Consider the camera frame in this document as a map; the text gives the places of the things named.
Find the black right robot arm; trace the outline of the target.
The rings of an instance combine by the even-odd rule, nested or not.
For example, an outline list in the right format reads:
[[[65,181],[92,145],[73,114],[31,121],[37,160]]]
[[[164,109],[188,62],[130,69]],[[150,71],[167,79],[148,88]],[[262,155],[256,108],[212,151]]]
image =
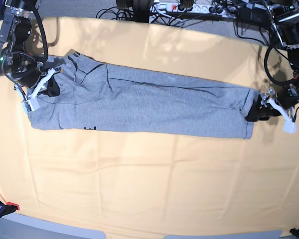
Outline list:
[[[48,73],[48,45],[35,0],[0,0],[0,76],[6,76],[27,100],[23,88],[36,89]],[[43,54],[33,55],[25,43],[36,20],[43,43]]]

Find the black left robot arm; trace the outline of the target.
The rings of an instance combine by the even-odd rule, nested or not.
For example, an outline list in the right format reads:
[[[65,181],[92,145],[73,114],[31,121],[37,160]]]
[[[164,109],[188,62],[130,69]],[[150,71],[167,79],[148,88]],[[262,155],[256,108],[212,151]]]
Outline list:
[[[240,8],[237,19],[262,27],[269,32],[269,46],[264,56],[264,70],[272,84],[279,87],[276,92],[270,88],[267,93],[261,93],[253,103],[246,121],[257,122],[281,115],[281,112],[270,105],[273,99],[290,113],[299,103],[299,0],[264,0],[263,7]],[[269,71],[270,53],[281,46],[287,51],[286,59],[293,70],[290,80],[275,79]]]

